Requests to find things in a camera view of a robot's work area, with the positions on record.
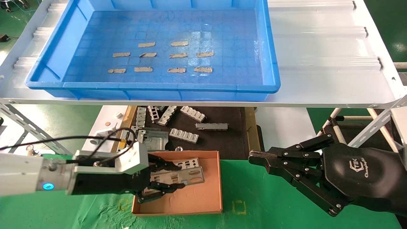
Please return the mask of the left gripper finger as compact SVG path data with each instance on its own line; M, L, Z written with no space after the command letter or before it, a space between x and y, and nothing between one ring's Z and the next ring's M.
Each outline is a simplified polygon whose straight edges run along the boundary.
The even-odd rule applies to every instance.
M157 200L166 194L172 194L178 189L185 188L185 184L163 184L159 182L150 182L142 191L137 192L137 202L147 203Z
M163 158L153 154L148 154L148 162L150 163L148 167L150 174L157 173L162 170L164 171L182 170L182 167L175 165L173 162L166 161Z

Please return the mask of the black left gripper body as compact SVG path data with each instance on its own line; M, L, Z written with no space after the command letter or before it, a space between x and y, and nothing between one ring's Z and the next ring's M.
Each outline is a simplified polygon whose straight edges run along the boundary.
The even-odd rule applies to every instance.
M134 174L78 173L75 176L71 195L137 194L150 184L149 167Z

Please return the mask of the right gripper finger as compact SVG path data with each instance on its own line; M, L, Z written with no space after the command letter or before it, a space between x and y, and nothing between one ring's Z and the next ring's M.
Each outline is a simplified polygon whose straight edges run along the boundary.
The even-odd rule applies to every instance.
M322 135L287 148L271 147L267 152L251 151L249 162L259 166L278 166L284 161L316 166L322 156L318 152L334 144L331 135Z
M321 177L311 175L300 164L287 160L249 160L249 163L262 166L268 174L283 178L331 217L336 217L344 208L343 200L318 186Z

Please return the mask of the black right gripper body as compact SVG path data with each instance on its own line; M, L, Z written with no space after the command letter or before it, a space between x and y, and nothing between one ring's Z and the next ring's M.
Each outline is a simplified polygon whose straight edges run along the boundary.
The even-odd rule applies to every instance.
M406 216L407 173L397 153L337 143L322 155L326 180L347 204Z

